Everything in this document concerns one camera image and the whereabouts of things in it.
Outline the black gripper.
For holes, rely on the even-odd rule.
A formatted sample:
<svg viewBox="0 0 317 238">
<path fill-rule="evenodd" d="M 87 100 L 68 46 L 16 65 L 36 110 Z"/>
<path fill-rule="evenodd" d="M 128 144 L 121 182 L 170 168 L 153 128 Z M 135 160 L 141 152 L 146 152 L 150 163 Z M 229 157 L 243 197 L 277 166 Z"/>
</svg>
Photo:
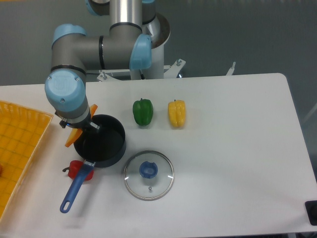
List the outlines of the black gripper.
<svg viewBox="0 0 317 238">
<path fill-rule="evenodd" d="M 100 129 L 100 126 L 94 123 L 89 112 L 55 112 L 55 115 L 60 118 L 59 125 L 62 128 L 70 127 L 75 129 L 89 130 L 94 128 Z"/>
</svg>

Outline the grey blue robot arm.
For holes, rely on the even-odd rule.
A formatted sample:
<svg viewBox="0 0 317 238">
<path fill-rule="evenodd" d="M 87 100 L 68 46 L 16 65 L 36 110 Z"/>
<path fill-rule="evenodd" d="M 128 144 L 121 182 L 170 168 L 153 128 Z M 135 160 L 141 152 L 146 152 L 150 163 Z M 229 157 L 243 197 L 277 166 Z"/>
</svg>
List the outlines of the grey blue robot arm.
<svg viewBox="0 0 317 238">
<path fill-rule="evenodd" d="M 110 17 L 109 34 L 89 37 L 84 28 L 73 24 L 55 29 L 45 93 L 62 127 L 92 125 L 86 97 L 89 70 L 142 71 L 152 64 L 151 38 L 142 27 L 156 17 L 153 0 L 88 0 L 85 4 L 91 14 Z"/>
</svg>

